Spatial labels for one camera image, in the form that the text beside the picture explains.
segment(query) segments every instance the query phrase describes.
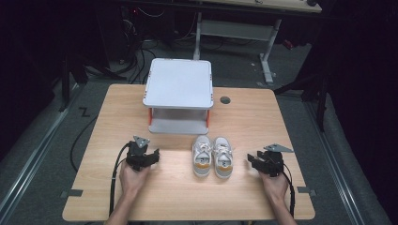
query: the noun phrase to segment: wooden table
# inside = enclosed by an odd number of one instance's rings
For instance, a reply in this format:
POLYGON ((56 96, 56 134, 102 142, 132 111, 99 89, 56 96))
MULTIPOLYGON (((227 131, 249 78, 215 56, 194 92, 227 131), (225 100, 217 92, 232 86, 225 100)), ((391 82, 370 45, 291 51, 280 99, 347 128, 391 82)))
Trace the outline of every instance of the wooden table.
MULTIPOLYGON (((122 146, 133 135, 150 139, 147 153, 160 148, 161 160, 153 165, 137 198, 130 220, 262 220, 273 219, 257 171, 247 154, 255 155, 265 145, 278 143, 292 148, 283 118, 271 90, 214 88, 210 111, 211 139, 226 137, 233 148, 234 170, 227 180, 212 168, 206 178, 193 173, 191 145, 195 135, 153 134, 148 131, 148 109, 143 104, 143 85, 113 84, 99 113, 91 139, 63 212, 67 221, 106 220, 112 170, 122 146), (222 104, 221 97, 231 98, 222 104)), ((283 153, 296 189, 295 219, 311 219, 314 208, 305 187, 296 155, 283 153)), ((121 188, 117 179, 115 200, 121 188)), ((290 194, 286 194, 286 203, 290 194)))

